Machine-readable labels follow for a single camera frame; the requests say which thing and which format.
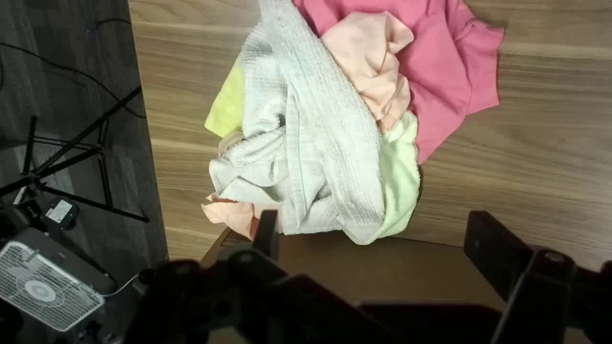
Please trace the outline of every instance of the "white towel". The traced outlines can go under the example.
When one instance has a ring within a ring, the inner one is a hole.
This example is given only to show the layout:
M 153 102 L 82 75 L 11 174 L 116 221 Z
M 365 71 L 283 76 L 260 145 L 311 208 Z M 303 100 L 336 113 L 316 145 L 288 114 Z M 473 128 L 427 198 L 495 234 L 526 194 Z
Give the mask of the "white towel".
M 211 161 L 219 197 L 281 204 L 286 234 L 382 224 L 380 135 L 367 106 L 291 0 L 260 0 L 241 53 L 245 140 Z

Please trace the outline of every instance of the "white fan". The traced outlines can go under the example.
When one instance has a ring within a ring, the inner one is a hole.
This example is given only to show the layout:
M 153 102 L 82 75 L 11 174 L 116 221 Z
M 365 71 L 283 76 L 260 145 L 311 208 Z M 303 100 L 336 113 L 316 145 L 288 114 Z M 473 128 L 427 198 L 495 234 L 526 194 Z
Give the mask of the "white fan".
M 0 251 L 0 297 L 62 332 L 104 304 L 90 286 L 19 241 Z

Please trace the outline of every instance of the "black tripod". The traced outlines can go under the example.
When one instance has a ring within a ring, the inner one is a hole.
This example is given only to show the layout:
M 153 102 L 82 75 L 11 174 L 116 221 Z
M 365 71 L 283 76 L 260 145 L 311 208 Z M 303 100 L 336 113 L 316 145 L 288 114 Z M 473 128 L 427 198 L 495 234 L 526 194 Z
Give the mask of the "black tripod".
M 110 185 L 108 183 L 108 171 L 106 169 L 106 157 L 104 156 L 103 147 L 105 143 L 105 139 L 108 133 L 108 119 L 117 113 L 117 111 L 124 107 L 130 100 L 132 100 L 136 95 L 138 95 L 142 91 L 141 86 L 138 86 L 134 89 L 130 94 L 128 94 L 125 98 L 120 100 L 115 106 L 110 108 L 108 111 L 104 112 L 104 114 L 96 119 L 92 124 L 90 124 L 87 128 L 85 128 L 80 134 L 75 136 L 70 141 L 58 140 L 54 138 L 47 138 L 42 136 L 36 136 L 36 122 L 38 121 L 37 117 L 32 117 L 30 121 L 29 135 L 28 135 L 28 143 L 26 145 L 26 156 L 23 164 L 22 175 L 23 178 L 0 188 L 0 197 L 4 195 L 8 195 L 17 190 L 21 190 L 22 188 L 28 188 L 33 186 L 40 190 L 41 192 L 52 193 L 57 196 L 62 196 L 69 198 L 71 200 L 87 204 L 89 206 L 104 209 L 106 211 L 123 215 L 126 217 L 130 217 L 131 219 L 136 219 L 142 222 L 148 222 L 149 217 L 145 215 L 136 215 L 131 212 L 123 211 L 121 209 L 117 209 L 113 206 L 113 197 L 111 195 Z M 87 137 L 94 130 L 99 129 L 98 132 L 98 140 L 97 144 L 89 144 L 89 143 L 81 143 L 81 140 Z M 34 167 L 30 169 L 32 165 L 32 148 L 34 143 L 42 143 L 42 144 L 50 144 L 53 146 L 60 146 L 61 149 L 53 154 L 47 161 L 43 162 L 40 166 Z M 78 155 L 66 159 L 63 162 L 56 163 L 64 154 L 66 154 L 71 149 L 78 149 L 83 151 Z M 104 199 L 105 203 L 99 203 L 96 201 L 92 201 L 88 198 L 72 195 L 71 193 L 64 192 L 62 190 L 54 189 L 46 185 L 46 183 L 42 182 L 41 179 L 44 177 L 50 176 L 58 171 L 64 170 L 78 162 L 81 162 L 89 157 L 94 155 L 98 155 L 98 166 L 100 168 L 100 175 L 102 177 L 102 187 L 104 190 Z

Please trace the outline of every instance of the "dark floor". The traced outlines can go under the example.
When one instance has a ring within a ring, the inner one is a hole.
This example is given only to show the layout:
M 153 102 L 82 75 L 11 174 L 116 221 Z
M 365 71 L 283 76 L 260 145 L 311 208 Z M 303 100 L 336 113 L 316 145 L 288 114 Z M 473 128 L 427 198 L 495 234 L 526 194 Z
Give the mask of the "dark floor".
M 127 1 L 0 1 L 0 42 L 87 72 L 123 97 L 140 83 L 131 27 L 113 22 L 98 31 L 86 32 L 93 21 L 110 17 L 129 19 Z M 0 47 L 0 60 L 5 78 L 0 90 L 0 146 L 24 142 L 31 116 L 40 118 L 39 135 L 69 140 L 115 103 L 86 78 L 42 64 L 19 51 Z M 145 115 L 142 96 L 130 107 Z M 91 136 L 85 141 L 94 140 L 95 136 Z M 37 146 L 35 161 L 41 162 L 55 149 Z M 22 154 L 16 149 L 2 155 L 0 185 L 14 177 Z M 68 235 L 123 284 L 168 255 L 146 120 L 119 111 L 111 120 L 106 156 L 117 207 L 135 213 L 144 210 L 151 222 L 145 224 L 82 205 L 78 225 Z M 53 176 L 49 183 L 103 201 L 95 159 Z M 107 300 L 95 318 L 104 323 L 106 330 L 120 333 L 137 303 L 138 293 L 127 288 Z M 27 319 L 20 342 L 53 342 L 58 335 Z

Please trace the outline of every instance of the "clothing pile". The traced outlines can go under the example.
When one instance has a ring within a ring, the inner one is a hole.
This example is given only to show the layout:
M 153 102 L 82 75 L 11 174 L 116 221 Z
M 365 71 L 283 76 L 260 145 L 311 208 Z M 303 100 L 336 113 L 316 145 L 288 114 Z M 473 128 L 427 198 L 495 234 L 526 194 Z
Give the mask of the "clothing pile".
M 467 114 L 499 104 L 503 30 L 460 0 L 259 0 L 261 20 L 205 128 L 223 139 L 203 205 L 252 238 L 277 209 L 285 234 L 403 231 L 418 165 Z

